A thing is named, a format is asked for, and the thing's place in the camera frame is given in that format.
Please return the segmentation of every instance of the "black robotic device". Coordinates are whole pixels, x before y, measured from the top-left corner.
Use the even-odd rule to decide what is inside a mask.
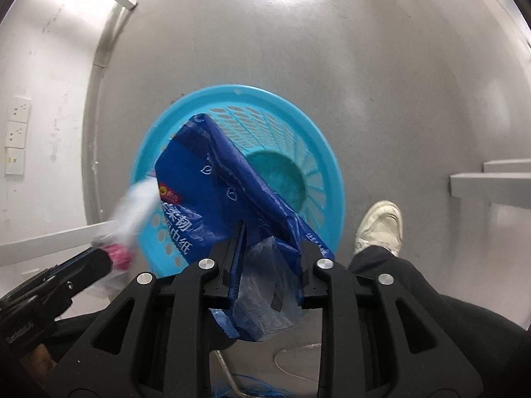
[[[232,265],[245,235],[240,223],[209,259],[161,279],[139,274],[105,310],[67,320],[54,318],[111,270],[104,250],[89,249],[22,284],[0,300],[5,384],[24,397],[210,398],[209,352],[234,340],[208,309],[230,307]],[[324,260],[311,242],[302,248],[302,307],[323,312],[318,398],[481,393],[472,365],[391,275],[370,280]],[[39,343],[58,362],[45,390],[19,362]]]

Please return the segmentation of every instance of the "person's leg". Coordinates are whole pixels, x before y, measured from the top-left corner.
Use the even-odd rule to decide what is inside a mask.
[[[484,308],[439,294],[407,260],[402,246],[402,216],[391,202],[372,207],[356,235],[350,271],[376,279],[391,274],[455,342],[480,374],[488,389],[503,371],[527,332]]]

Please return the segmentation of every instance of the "wall outlet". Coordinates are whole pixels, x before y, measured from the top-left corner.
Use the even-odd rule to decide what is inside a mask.
[[[18,148],[5,149],[6,175],[24,175],[24,152]]]
[[[24,122],[8,121],[5,126],[5,146],[9,148],[24,148],[26,146],[26,131],[28,125]]]
[[[13,97],[7,107],[9,121],[28,122],[31,110],[31,100],[22,97]]]

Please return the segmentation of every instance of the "white sneaker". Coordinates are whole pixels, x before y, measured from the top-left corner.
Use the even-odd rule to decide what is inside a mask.
[[[376,245],[386,248],[398,257],[402,246],[403,223],[398,207],[388,200],[375,203],[365,214],[354,244],[354,255]]]

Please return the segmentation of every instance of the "metal bolt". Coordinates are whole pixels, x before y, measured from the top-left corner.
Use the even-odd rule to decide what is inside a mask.
[[[329,270],[331,267],[333,267],[334,261],[330,259],[319,259],[317,261],[317,266],[321,268],[322,270]]]
[[[216,264],[216,262],[214,262],[212,259],[199,260],[199,267],[202,270],[209,270],[209,269],[213,268],[215,264]]]
[[[153,280],[153,275],[149,272],[142,272],[138,277],[136,277],[136,282],[139,284],[149,284]]]
[[[391,274],[380,274],[378,275],[378,281],[384,286],[389,286],[395,282],[395,278]]]

